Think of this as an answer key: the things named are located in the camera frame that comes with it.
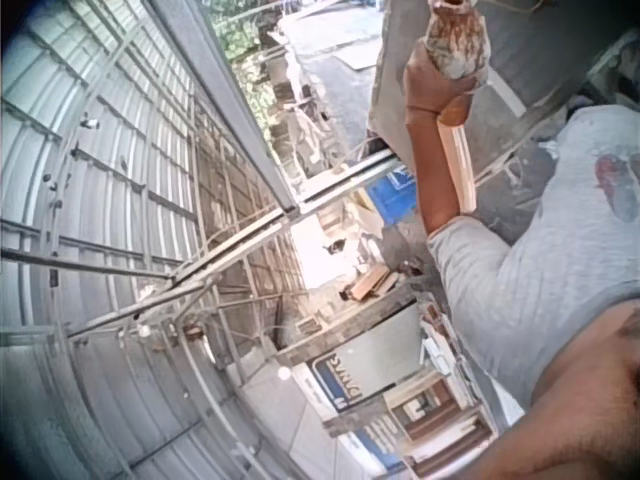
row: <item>blue container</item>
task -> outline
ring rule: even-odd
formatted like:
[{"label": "blue container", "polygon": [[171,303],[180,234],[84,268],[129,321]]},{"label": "blue container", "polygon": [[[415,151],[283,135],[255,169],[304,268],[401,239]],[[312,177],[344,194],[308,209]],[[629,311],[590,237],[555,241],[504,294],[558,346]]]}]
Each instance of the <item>blue container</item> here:
[{"label": "blue container", "polygon": [[400,167],[365,188],[384,220],[394,225],[416,207],[416,180],[407,167]]}]

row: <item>sleeve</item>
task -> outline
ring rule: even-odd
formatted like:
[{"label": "sleeve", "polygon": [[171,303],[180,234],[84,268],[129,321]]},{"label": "sleeve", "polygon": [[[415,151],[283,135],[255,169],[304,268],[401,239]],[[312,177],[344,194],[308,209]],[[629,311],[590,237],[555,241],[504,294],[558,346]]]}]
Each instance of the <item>sleeve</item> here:
[{"label": "sleeve", "polygon": [[504,321],[497,302],[498,274],[511,248],[480,221],[460,216],[430,235],[429,249],[440,270],[453,326],[465,347],[485,363],[482,359],[495,353],[495,333]]}]

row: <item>gray t-shirt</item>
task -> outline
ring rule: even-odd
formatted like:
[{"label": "gray t-shirt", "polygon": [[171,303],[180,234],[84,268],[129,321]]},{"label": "gray t-shirt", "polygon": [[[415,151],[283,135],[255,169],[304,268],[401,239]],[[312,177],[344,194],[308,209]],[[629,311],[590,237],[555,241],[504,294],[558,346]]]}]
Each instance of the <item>gray t-shirt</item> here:
[{"label": "gray t-shirt", "polygon": [[572,337],[640,297],[640,114],[580,110],[557,142],[555,176],[513,247],[462,216],[429,238],[454,328],[525,409]]}]

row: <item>cable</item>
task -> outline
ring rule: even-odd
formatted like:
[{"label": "cable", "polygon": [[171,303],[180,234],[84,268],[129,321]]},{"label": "cable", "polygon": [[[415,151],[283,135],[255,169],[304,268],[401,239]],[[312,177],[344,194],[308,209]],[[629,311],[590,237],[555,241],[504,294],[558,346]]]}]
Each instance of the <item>cable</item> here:
[{"label": "cable", "polygon": [[513,5],[509,5],[508,3],[505,3],[503,0],[482,0],[482,1],[491,3],[493,5],[504,8],[505,10],[509,10],[511,12],[530,14],[535,12],[536,10],[539,10],[542,6],[544,6],[547,0],[538,0],[538,2],[533,7],[528,9],[514,7]]}]

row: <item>person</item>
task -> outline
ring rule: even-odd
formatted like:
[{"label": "person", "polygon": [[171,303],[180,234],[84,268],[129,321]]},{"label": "person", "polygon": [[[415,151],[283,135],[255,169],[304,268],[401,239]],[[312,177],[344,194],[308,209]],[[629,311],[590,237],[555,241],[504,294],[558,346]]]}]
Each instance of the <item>person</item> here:
[{"label": "person", "polygon": [[640,478],[640,114],[573,115],[531,225],[509,247],[460,214],[438,133],[475,82],[443,78],[422,41],[404,77],[418,204],[452,324],[526,412],[458,478]]}]

